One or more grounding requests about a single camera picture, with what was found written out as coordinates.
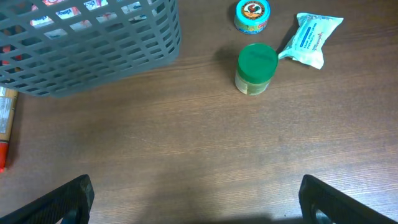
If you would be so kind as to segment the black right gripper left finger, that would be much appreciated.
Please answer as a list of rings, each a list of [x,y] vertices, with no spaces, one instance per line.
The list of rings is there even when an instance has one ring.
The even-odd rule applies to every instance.
[[[89,175],[81,175],[1,218],[1,224],[84,223],[95,193]]]

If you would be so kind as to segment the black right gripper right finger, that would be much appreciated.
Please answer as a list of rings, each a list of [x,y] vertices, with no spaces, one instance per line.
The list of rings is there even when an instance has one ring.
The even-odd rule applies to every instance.
[[[298,197],[305,223],[397,224],[309,174],[303,176]]]

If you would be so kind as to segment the orange spaghetti packet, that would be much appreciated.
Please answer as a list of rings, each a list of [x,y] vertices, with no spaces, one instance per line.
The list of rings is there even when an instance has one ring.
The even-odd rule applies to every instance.
[[[6,168],[17,96],[17,91],[1,87],[1,172]]]

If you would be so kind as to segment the grey plastic shopping basket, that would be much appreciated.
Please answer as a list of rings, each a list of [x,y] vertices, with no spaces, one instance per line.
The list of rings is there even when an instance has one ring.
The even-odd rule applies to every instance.
[[[172,63],[179,54],[182,31],[177,0],[108,0],[87,10],[89,0],[64,0],[46,6],[43,0],[1,2],[1,86],[32,96],[68,96],[105,83]],[[122,6],[139,1],[141,10],[123,13]],[[77,7],[81,14],[60,19],[55,13]],[[99,23],[96,16],[115,12]],[[147,19],[129,22],[145,14]],[[32,19],[49,16],[53,23],[35,28]],[[91,27],[70,25],[89,20]],[[49,39],[46,32],[67,35]]]

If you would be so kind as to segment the Kleenex tissue multipack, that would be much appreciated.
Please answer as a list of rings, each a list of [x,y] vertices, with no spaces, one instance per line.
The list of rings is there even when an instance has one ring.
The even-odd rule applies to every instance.
[[[44,0],[43,3],[46,6],[52,6],[55,4],[58,4],[62,2],[63,0]],[[89,11],[93,11],[95,9],[99,9],[101,7],[105,7],[108,5],[107,0],[89,0],[83,3],[84,6],[87,8]],[[131,4],[127,4],[125,6],[121,7],[121,10],[125,14],[132,13],[134,11],[141,10],[142,6],[139,1],[133,2]],[[80,10],[77,7],[69,7],[66,9],[63,9],[61,11],[57,11],[55,13],[60,19],[69,19],[75,16],[78,16],[81,14]],[[96,20],[99,23],[103,23],[106,21],[109,21],[111,19],[117,18],[117,15],[115,12],[105,12],[102,15],[96,16]],[[129,22],[132,21],[141,21],[147,19],[147,16],[145,14],[141,14],[139,16],[135,16],[133,18],[129,19]],[[40,16],[38,18],[32,19],[30,21],[30,25],[35,28],[39,27],[45,27],[53,23],[53,20],[49,16]],[[73,29],[74,31],[81,31],[83,29],[87,29],[91,27],[91,22],[89,20],[83,20],[77,23],[74,23],[70,25],[70,28]],[[61,36],[67,35],[67,32],[64,31],[63,29],[55,29],[49,32],[46,32],[44,35],[46,35],[49,39],[56,39]]]

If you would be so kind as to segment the green lid glass jar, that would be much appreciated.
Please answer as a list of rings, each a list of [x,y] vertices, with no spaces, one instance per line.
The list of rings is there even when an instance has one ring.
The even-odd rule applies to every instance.
[[[250,96],[259,95],[269,86],[279,59],[272,47],[263,43],[245,46],[238,55],[235,85]]]

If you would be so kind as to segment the light green wipes packet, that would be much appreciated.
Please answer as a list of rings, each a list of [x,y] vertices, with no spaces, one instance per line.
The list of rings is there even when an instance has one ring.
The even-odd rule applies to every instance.
[[[322,47],[343,20],[342,17],[298,13],[298,29],[278,54],[279,60],[288,57],[320,70],[324,65]]]

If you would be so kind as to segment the blue rooster tin can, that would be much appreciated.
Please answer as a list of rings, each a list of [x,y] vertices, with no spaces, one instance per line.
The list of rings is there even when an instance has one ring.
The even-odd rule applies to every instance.
[[[258,34],[266,28],[270,15],[267,0],[240,0],[235,9],[234,25],[242,33]]]

